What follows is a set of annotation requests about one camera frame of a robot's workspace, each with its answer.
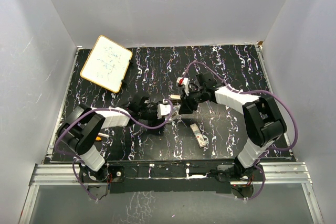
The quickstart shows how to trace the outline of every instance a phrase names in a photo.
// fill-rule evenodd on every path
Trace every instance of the whiteboard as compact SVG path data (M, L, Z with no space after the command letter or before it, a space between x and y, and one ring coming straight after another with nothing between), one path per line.
M118 93L131 58L130 50L101 35L91 50L80 76Z

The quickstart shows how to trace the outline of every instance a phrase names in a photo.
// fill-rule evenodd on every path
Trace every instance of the wire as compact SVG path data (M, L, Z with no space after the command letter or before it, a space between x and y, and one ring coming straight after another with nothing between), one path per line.
M240 192L238 189L236 189L236 188L234 188L234 187L231 187L231 189L236 190L240 195L242 195L243 198L246 198L246 197L242 194L242 192Z
M113 109L113 108L97 108L97 109L93 109L93 110L90 110L88 112L86 112L85 114L83 114L82 116L80 116L79 118L77 118L77 120L75 120L73 123L71 123L69 125L69 127L67 127L63 133L61 134L61 136L59 136L59 138L56 140L55 142L55 151L58 152L58 153L61 153L61 154L66 154L66 155L70 155L70 156L75 156L77 159L81 159L77 154L75 153L71 153L71 152L64 152L64 151L61 151L58 149L58 145L60 143L60 141L63 139L63 137L75 126L77 125L82 119L84 119L85 117L87 117L89 114L93 113L93 112L96 112L96 111L114 111L114 112L119 112L123 115L126 115L127 117L129 117L134 123L136 123L137 125L139 126L142 126L142 127L145 127L146 129L149 129L149 130L156 130L162 126L164 126L168 121L169 119L171 118L172 114L173 114L173 103L169 100L169 99L165 99L169 104L170 104L170 113L168 115L168 117L166 118L166 120L161 123L160 125L158 126L154 126L154 127L150 127L150 126L147 126L143 123L140 123L138 122L136 119L134 119L130 114L122 111L122 110L118 110L118 109Z
M252 184L253 179L254 179L254 174L252 174L251 177L248 179L246 186L250 186Z
M93 112L96 112L96 111L115 111L115 112L119 112L121 114L124 114L126 116L128 116L133 122L135 122L137 125L140 125L142 127L145 127L146 129L150 129L150 130L155 130L155 129L158 129L162 126L164 126L168 121L169 119L171 118L172 114L173 114L173 103L169 100L169 99L165 99L169 104L170 104L170 113L168 115L168 118L163 122L161 123L160 125L158 126L154 126L154 127L150 127L150 126L147 126L147 125L144 125L140 122L138 122L136 119L134 119L130 114L124 112L124 111L121 111L121 110L118 110L118 109L113 109L113 108L98 108L98 109L93 109L93 110L90 110L88 111L87 113L83 114L82 116L80 116L77 120L75 120L72 124L69 125L69 127L67 127L64 132L61 134L61 136L59 136L59 138L57 139L57 141L55 142L55 151L58 152L58 153L62 153L62 154L66 154L66 155L70 155L70 156L74 156L76 157L81 163L83 163L83 161L80 159L80 157L75 154L75 153L71 153L71 152L64 152L64 151L61 151L58 149L58 145L60 143L60 141L62 140L62 138L75 126L77 125L83 118L85 118L86 116L88 116L89 114L93 113ZM94 199L95 201L98 201L98 200L101 200L104 196L107 195L107 193L105 195L103 195L101 198L97 198L96 196L94 196L86 187L85 185L82 183L82 181L79 179L79 176L77 175L76 173L76 170L75 170L75 162L76 162L76 159L73 159L73 163L72 163L72 170L74 172L74 175L78 181L78 183L80 184L80 186L87 192L87 194L92 198Z
M72 163L72 170L74 172L74 175L76 177L76 180L78 181L78 183L80 184L80 186L87 192L87 194L91 197L91 199L94 199L95 201L98 201L98 200L101 200L103 197L105 197L107 195L107 193L103 196L101 196L100 198L97 198L95 195L93 195L87 188L86 186L83 184L83 182L79 179L79 176L77 175L76 173L76 170L75 170L75 162L76 162L76 159L74 158L73 159L73 163Z
M298 137L299 137L299 130L298 130L298 124L296 122L296 120L294 119L294 115L292 114L292 112L290 111L290 109L284 104L284 102L277 97L275 94L266 91L266 90L252 90L252 91L245 91L245 92L240 92L234 88L232 88L230 85L227 84L227 82L221 78L214 70L212 70L210 67L208 67L206 64L199 62L199 61L192 61L188 64L188 66L185 69L185 72L182 76L182 80L185 78L186 74L189 71L189 68L191 65L195 65L195 64L199 64L204 66L205 68L207 68L212 74L214 74L221 82L223 82L232 92L235 93L241 93L241 94L254 94L254 93L264 93L267 95L270 95L271 97L273 97L275 100L277 100L282 106L283 108L287 111L288 115L290 116L292 122L293 122L293 126L294 126L294 140L292 142L292 144L290 144L287 148L276 148L276 147L268 147L268 149L270 150L274 150L274 151L280 151L280 152L286 152L289 151L290 149L293 149L293 147L296 145L297 141L298 141Z
M276 148L276 147L268 147L265 152L263 152L259 157L258 159L254 162L254 167L256 169L258 169L262 175L263 175L263 181L262 181L262 184L261 184L261 188L259 189L259 191L254 194L252 197L250 197L249 199L254 199L256 198L260 193L261 191L263 190L264 188L264 185L265 185L265 173L263 171L263 169L261 169L259 166L257 166L257 164L259 163L260 159L262 157L264 157L266 155L266 153L268 152L268 150L274 150L274 151L281 151L281 152L285 152L285 151L289 151L290 149L292 149L297 141L298 141L298 136L299 136L299 129L298 129L298 124L294 118L294 115L292 114L292 112L290 111L290 109L284 104L284 102L279 98L277 97L275 94L269 92L269 91L266 91L266 90L252 90L252 91L245 91L245 92L240 92L234 88L232 88L230 85L227 84L227 82L221 78L215 71L213 71L210 67L208 67L206 64L202 63L202 62L199 62L199 61L193 61L193 62L190 62L182 76L182 79L185 78L186 74L188 73L189 71L189 68L191 65L194 65L194 64L199 64L199 65L203 65L204 67L206 67L208 70L210 70L210 72L212 74L214 74L221 82L223 82L232 92L235 92L235 93L241 93L241 94L254 94L254 93L264 93L264 94L267 94L267 95L270 95L271 97L273 97L274 99L276 99L282 106L283 108L287 111L288 115L290 116L292 122L293 122L293 126L294 126L294 140L293 142L287 147L287 148Z
M187 73L189 72L189 68L191 67L191 65L195 65L195 64L200 64L202 66L204 66L206 69L208 69L214 76L216 76L220 81L222 81L225 85L227 85L227 82L221 78L219 76L219 74L217 74L214 70L212 70L210 67L208 67L205 63L199 62L199 61L192 61L188 64L188 66L186 67L184 74L182 75L182 81L184 80L185 76L187 75Z
M254 165L254 167L255 167L257 170L259 170L260 173L263 175L263 181L262 181L262 183L261 183L261 187L260 187L259 191L257 191L257 193L254 194L252 197L248 198L249 200L258 197L258 195L259 195L259 194L261 193L261 191L263 190L264 185L265 185L265 181L266 181L265 173L264 173L263 169L261 169L261 168L260 168L259 166L257 166L257 165Z

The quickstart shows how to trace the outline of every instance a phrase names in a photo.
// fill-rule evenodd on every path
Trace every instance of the gray wall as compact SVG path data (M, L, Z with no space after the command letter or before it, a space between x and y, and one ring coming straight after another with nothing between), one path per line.
M123 46L264 40L285 0L52 0L77 46L99 35Z
M326 223L335 223L336 0L287 0L264 43L275 92L299 124L305 161Z
M0 0L0 218L17 223L76 50L51 0Z

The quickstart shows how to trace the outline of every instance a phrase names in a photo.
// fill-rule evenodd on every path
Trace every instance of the black marbled table surface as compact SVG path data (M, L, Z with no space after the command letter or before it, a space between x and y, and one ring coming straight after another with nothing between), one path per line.
M126 76L129 83L114 94L94 83L84 80L79 73L90 49L79 50L71 78L60 123L79 103L108 108L130 100L137 91L145 91L154 101L181 94L175 83L182 76L188 63L197 60L206 63L236 89L268 90L267 81L254 45L224 45L195 47L130 48L135 64ZM191 67L189 77L196 82L196 74L205 72L201 67ZM199 148L190 125L197 123L208 145ZM234 158L243 149L247 134L244 118L238 112L223 105L203 103L192 115L184 115L165 126L159 135L133 125L114 127L102 132L109 134L95 145L108 161L115 160L174 160ZM285 138L276 142L286 147ZM61 143L60 149L68 150ZM52 162L69 162L72 157L53 153ZM289 152L270 152L268 157L289 158Z

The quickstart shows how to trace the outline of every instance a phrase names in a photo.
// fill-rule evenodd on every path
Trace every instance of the purple cable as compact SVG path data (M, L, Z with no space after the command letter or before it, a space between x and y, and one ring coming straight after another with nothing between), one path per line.
M259 191L253 195L251 198L249 199L254 199L256 198L262 191L262 189L264 188L264 185L265 185L265 173L263 171L263 169L261 169L259 166L257 166L258 162L260 161L260 158L264 157L266 155L266 151L268 150L275 150L275 151L282 151L282 152L285 152L285 151L289 151L290 149L292 149L295 145L296 145L296 142L298 141L298 135L299 135L299 130L298 130L298 124L296 122L296 120L294 119L294 116L292 114L292 112L289 110L289 108L284 104L283 101L281 101L280 98L278 98L275 94L269 92L269 91L266 91L266 90L252 90L252 91L246 91L246 92L240 92L234 88L232 88L230 85L227 84L227 82L221 78L215 71L213 71L210 67L208 67L206 64L202 63L202 62L199 62L199 61L193 61L193 62L190 62L182 76L182 79L185 78L186 74L188 73L189 71L189 68L191 65L194 65L194 64L200 64L200 65L203 65L204 67L206 67L208 70L210 70L210 72L212 74L214 74L221 82L223 82L232 92L235 92L235 93L241 93L241 94L254 94L254 93L264 93L264 94L268 94L270 96L272 96L274 99L276 99L284 108L285 110L287 111L287 113L289 114L292 122L293 122L293 126L294 126L294 140L293 140L293 143L291 145L289 145L287 148L276 148L276 147L268 147L264 153L262 153L258 159L254 162L253 166L258 169L262 174L263 174L263 181L262 181L262 184L261 184L261 188L259 189Z
M189 68L191 65L195 65L195 64L200 64L202 66L204 66L205 68L207 68L213 75L215 75L220 81L222 81L225 85L227 85L226 81L221 78L219 76L219 74L217 74L214 70L212 70L210 67L208 67L206 64L202 63L202 62L199 62L199 61L192 61L188 64L187 68L185 69L184 71L184 74L182 75L182 80L185 78L185 76L187 75L188 71L189 71Z
M182 79L185 78L186 74L188 73L189 71L189 68L191 65L194 65L194 64L200 64L200 65L203 65L204 67L206 67L211 73L213 73L221 82L223 82L232 92L235 92L235 93L240 93L240 94L254 94L254 93L264 93L264 94L268 94L270 96L272 96L274 99L276 99L284 108L285 110L287 111L287 113L289 114L292 122L293 122L293 126L294 126L294 140L293 140L293 143L291 145L289 145L287 148L276 148L276 147L269 147L270 150L274 150L274 151L280 151L280 152L285 152L285 151L289 151L290 149L292 149L295 145L296 145L296 142L298 141L298 136L299 136L299 130L298 130L298 124L296 122L296 120L294 119L294 116L292 114L292 112L289 110L289 108L284 104L284 102L278 98L275 94L269 92L269 91L266 91L266 90L252 90L252 91L245 91L245 92L240 92L234 88L232 88L230 85L227 84L227 82L221 78L214 70L212 70L210 67L208 67L206 64L202 63L202 62L199 62L199 61L193 61L193 62L190 62L187 66L187 68L185 69L185 72L182 76Z
M80 159L80 157L78 155L76 155L75 153L71 153L71 152L64 152L64 151L61 151L58 149L58 145L60 143L60 141L63 139L63 137L75 126L77 125L83 118L85 118L86 116L88 116L89 114L93 113L93 112L96 112L96 111L114 111L114 112L119 112L125 116L128 116L134 123L136 123L137 125L140 125L142 127L145 127L146 129L149 129L149 130L156 130L162 126L164 126L168 120L170 119L170 117L172 116L173 114L173 103L169 100L169 99L165 99L166 101L168 101L168 103L170 104L170 113L169 113L169 116L168 118L163 122L161 123L160 125L158 126L154 126L154 127L150 127L150 126L147 126L143 123L140 123L138 122L136 119L134 119L130 114L124 112L124 111L121 111L121 110L118 110L118 109L113 109L113 108L97 108L97 109L93 109L93 110L90 110L88 112L86 112L85 114L83 114L82 116L80 116L77 120L75 120L73 123L71 123L69 125L69 127L67 127L65 129L65 131L61 134L61 136L59 136L59 138L56 140L55 142L55 151L58 152L58 153L61 153L61 154L66 154L66 155L70 155L70 156L75 156L76 158Z
M80 184L80 186L87 192L87 194L88 194L92 199L94 199L95 201L98 201L99 199L98 199L95 195L93 195L93 194L92 194L92 193L85 187L85 185L82 183L82 181L80 181L80 179L79 179L79 177L78 177L78 175L77 175L77 173L76 173L76 170L75 170L75 162L76 162L76 159L73 160L73 163L72 163L72 170L73 170L73 172L74 172L74 175L75 175L75 177L76 177L78 183Z
M147 125L144 125L144 124L142 124L142 123L140 123L140 122L138 122L136 119L134 119L130 114L128 114L128 113L126 113L126 112L124 112L124 111L120 111L120 110L118 110L118 109L112 109L112 108L110 108L110 109L108 109L108 108L98 108L98 109L93 109L93 110L90 110L90 111L88 111L87 113L85 113L85 114L83 114L82 116L80 116L77 120L75 120L72 124L70 124L69 125L69 127L67 127L66 129L65 129L65 131L61 134L61 136L59 136L59 138L56 140L56 142L55 142L55 151L56 152L58 152L58 153L61 153L61 154L66 154L66 155L70 155L70 156L74 156L74 157L76 157L77 159L79 159L79 161L82 163L82 160L80 159L80 157L77 155L77 154L75 154L75 153L71 153L71 152L64 152L64 151L61 151L61 150L59 150L58 149L58 145L59 145L59 143L60 143L60 141L62 140L62 138L75 126L75 125L77 125L83 118L85 118L87 115L89 115L89 114L91 114L91 113L93 113L93 112L95 112L95 111L114 111L114 112L119 112L119 113L121 113L121 114L123 114L123 115L126 115L126 116L128 116L133 122L135 122L137 125L140 125L140 126L142 126L142 127L145 127L146 129L149 129L149 130L156 130L156 129L158 129L158 128L160 128L160 127L162 127L162 126L164 126L167 122L168 122L168 120L172 117L172 114L173 114L173 103L169 100L169 99L165 99L169 104L170 104L170 113L169 113L169 115L168 115L168 118L163 122L163 123L161 123L160 125L158 125L158 126L155 126L155 127L150 127L150 126L147 126ZM79 179L79 177L78 177L78 175L77 175L77 173L76 173L76 170L75 170L75 162L76 162L76 159L73 159L73 163L72 163L72 170L73 170L73 172L74 172L74 175L75 175L75 177L76 177L76 180L78 181L78 183L80 184L80 186L87 192L87 194L92 198L92 199L94 199L95 201L98 201L98 200L100 200L100 199L98 199L96 196L94 196L86 187L85 187L85 185L82 183L82 181L80 181L80 179Z
M261 184L261 187L260 187L259 191L257 191L256 194L254 194L252 197L248 198L248 200L250 200L250 199L254 199L254 198L258 197L258 195L261 193L261 191L262 191L263 188L264 188L265 180L266 180L265 173L264 173L263 169L261 169L261 168L260 168L259 166L257 166L257 165L254 165L254 167L255 167L257 170L259 170L259 171L261 172L261 174L263 175L263 181L262 181L262 184Z

